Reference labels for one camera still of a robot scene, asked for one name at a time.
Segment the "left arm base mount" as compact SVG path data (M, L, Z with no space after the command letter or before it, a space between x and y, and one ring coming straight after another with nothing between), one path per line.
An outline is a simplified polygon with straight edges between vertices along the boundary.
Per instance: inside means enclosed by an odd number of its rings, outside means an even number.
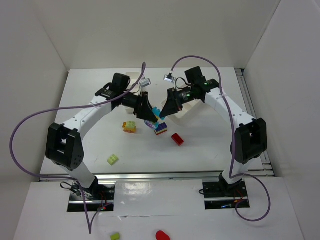
M99 191L97 195L92 195L84 191L85 202L88 212L113 212L114 211L114 199L116 184L114 182L108 182L104 184L103 191ZM80 187L75 182L63 181L60 183L60 187L70 192L67 212L68 213L83 213L85 212L83 196L81 194Z

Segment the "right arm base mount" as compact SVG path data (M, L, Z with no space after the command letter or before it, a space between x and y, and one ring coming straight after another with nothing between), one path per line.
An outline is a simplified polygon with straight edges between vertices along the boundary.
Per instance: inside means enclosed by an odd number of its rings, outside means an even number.
M204 198L204 207L206 210L250 208L247 187L244 181L241 181L235 188L223 191L218 182L203 182L203 188L198 191Z

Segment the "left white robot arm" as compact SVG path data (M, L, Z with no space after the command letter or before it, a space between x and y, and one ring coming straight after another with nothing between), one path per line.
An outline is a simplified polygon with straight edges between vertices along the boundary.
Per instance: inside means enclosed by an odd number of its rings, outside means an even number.
M73 118L62 124L53 123L48 128L45 156L64 169L70 177L78 180L84 190L94 197L100 197L107 187L99 184L84 163L82 141L86 134L104 116L116 107L123 105L133 109L133 114L141 120L157 122L156 115L148 99L148 93L135 95L126 93L131 79L129 76L115 73L111 83L95 93L88 108L81 110Z

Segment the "orange and green lego stack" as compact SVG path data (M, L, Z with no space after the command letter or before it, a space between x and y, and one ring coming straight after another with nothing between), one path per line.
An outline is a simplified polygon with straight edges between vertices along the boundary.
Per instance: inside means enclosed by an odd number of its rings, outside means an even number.
M135 121L127 121L122 125L123 131L125 133L136 133L137 127Z

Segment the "cyan lego stack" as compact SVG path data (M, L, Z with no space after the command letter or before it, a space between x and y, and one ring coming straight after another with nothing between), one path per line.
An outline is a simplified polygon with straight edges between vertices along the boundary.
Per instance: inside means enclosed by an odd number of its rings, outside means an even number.
M145 120L144 123L146 126L148 126L149 128L151 128L153 130L155 130L158 127L156 122L151 122L149 120Z

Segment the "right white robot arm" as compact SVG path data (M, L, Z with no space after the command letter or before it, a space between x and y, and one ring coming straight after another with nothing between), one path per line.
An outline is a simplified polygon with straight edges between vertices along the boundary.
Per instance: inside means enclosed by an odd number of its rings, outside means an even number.
M160 117L182 111L184 104L200 100L213 108L231 126L231 163L219 175L222 192L235 189L248 171L251 161L267 150L267 123L239 107L225 92L220 80L207 80L199 66L185 71L188 86L167 90L167 100Z

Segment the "small cyan lego brick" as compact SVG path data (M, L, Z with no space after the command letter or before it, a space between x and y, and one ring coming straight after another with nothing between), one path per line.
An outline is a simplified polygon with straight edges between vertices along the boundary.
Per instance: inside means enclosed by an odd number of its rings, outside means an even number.
M152 109L152 112L153 112L153 114L154 114L155 116L157 116L157 117L159 117L160 114L161 114L161 110L158 109L157 107L154 107L154 108Z

